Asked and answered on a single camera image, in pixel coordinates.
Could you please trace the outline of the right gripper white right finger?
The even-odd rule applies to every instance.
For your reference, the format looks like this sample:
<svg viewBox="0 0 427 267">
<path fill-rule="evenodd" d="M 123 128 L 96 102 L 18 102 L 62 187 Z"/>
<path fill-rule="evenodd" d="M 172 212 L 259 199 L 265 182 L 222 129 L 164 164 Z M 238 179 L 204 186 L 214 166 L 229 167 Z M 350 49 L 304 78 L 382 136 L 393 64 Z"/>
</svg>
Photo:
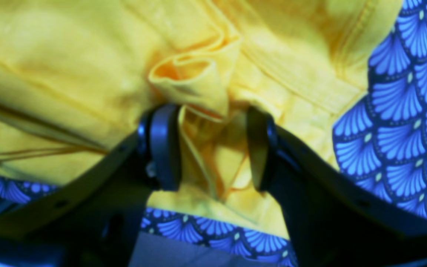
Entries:
<svg viewBox="0 0 427 267">
<path fill-rule="evenodd" d="M 301 267 L 427 267 L 427 220 L 355 186 L 266 111 L 247 111 L 256 190 L 280 205 Z"/>
</svg>

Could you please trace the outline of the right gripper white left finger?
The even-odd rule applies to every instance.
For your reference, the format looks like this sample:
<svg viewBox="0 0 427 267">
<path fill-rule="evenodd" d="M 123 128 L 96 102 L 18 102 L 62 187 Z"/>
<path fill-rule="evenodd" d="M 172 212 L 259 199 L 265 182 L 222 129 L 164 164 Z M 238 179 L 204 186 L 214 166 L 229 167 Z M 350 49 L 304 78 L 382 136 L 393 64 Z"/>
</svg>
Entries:
<svg viewBox="0 0 427 267">
<path fill-rule="evenodd" d="M 0 215 L 0 266 L 128 266 L 151 193 L 180 186 L 179 111 L 165 104 L 145 112 L 81 177 Z"/>
</svg>

